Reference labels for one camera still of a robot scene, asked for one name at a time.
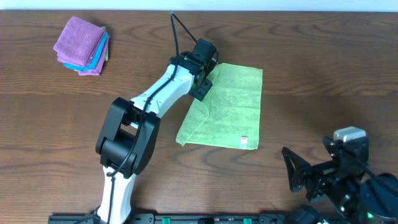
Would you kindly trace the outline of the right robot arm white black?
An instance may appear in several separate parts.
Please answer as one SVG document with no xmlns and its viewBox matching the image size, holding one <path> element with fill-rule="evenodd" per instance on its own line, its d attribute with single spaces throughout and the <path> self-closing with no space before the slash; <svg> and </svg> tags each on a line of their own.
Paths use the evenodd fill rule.
<svg viewBox="0 0 398 224">
<path fill-rule="evenodd" d="M 290 190 L 305 189 L 309 202 L 328 198 L 347 223 L 397 223 L 397 177 L 370 170 L 369 139 L 325 137 L 323 144 L 331 160 L 313 166 L 282 148 Z"/>
</svg>

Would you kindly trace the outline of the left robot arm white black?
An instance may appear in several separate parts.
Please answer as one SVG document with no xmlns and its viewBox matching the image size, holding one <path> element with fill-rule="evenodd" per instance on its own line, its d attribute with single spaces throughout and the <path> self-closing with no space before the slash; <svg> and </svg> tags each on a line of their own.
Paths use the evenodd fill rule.
<svg viewBox="0 0 398 224">
<path fill-rule="evenodd" d="M 216 47 L 199 39 L 192 51 L 172 57 L 165 73 L 145 92 L 109 107 L 95 151 L 104 172 L 103 199 L 94 223 L 124 223 L 130 215 L 135 178 L 152 157 L 164 114 L 184 95 L 203 100 L 218 63 Z"/>
</svg>

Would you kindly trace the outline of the green microfiber cloth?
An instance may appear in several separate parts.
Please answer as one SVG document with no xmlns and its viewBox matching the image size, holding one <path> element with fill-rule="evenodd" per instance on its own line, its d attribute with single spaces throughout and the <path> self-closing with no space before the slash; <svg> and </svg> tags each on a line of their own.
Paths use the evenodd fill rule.
<svg viewBox="0 0 398 224">
<path fill-rule="evenodd" d="M 193 100 L 176 142 L 257 149 L 263 70 L 221 63 L 208 78 L 213 86 L 203 100 Z"/>
</svg>

